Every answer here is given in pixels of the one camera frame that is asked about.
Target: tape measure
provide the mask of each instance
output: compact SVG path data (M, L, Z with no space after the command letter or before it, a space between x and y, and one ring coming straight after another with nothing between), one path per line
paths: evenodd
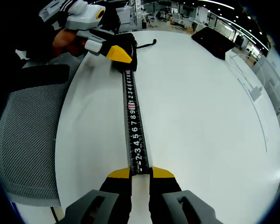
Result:
M149 164L137 98L134 73L131 69L123 72L126 141L129 165L132 175L148 174Z

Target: white table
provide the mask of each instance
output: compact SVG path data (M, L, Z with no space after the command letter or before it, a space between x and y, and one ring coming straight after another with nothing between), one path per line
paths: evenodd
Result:
M255 223L280 180L280 129L268 95L263 91L253 105L229 57L215 58L188 35L134 35L138 45L157 39L138 50L135 72L150 165L172 172L182 190L211 205L220 221ZM259 85L249 67L240 66ZM127 166L122 75L108 59L88 55L70 86L57 131L63 210ZM129 223L151 222L148 183L145 175L133 177Z

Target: black sleeve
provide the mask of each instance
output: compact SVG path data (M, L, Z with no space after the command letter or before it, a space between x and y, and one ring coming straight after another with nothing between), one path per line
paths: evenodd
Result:
M27 51L27 57L43 59L51 54L52 43L57 31L42 21L39 8L34 1L14 1L11 9L14 30L14 46Z
M0 116L11 91L21 82L21 62L15 50L40 60L50 57L56 31L38 16L35 1L0 1Z

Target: printed numbers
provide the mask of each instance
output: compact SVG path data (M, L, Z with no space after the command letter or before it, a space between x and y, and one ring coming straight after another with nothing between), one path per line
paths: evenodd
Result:
M127 107L128 110L130 111L130 118L127 117L128 119L132 119L129 120L128 122L130 122L129 125L129 131L130 131L130 135L129 135L129 142L130 142L130 150L131 152L134 151L134 155L133 155L133 159L135 159L137 162L136 164L138 164L138 166L140 165L140 163L142 162L142 156L143 156L143 150L145 149L145 147L143 147L143 142L142 142L142 133L141 133L141 128L137 125L139 123L139 118L138 118L138 112L136 113L136 107L137 107L137 98L136 98L136 93L135 93L135 87L134 87L134 82L133 82L133 75L130 73L130 70L126 70L126 101L127 101Z

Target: gray mesh chair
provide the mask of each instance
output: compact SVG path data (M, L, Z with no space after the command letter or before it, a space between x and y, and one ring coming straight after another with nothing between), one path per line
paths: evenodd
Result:
M10 201L59 206L55 140L63 101L81 60L69 53L47 64L70 66L69 80L10 93L0 120L0 181ZM24 67L39 65L27 63Z

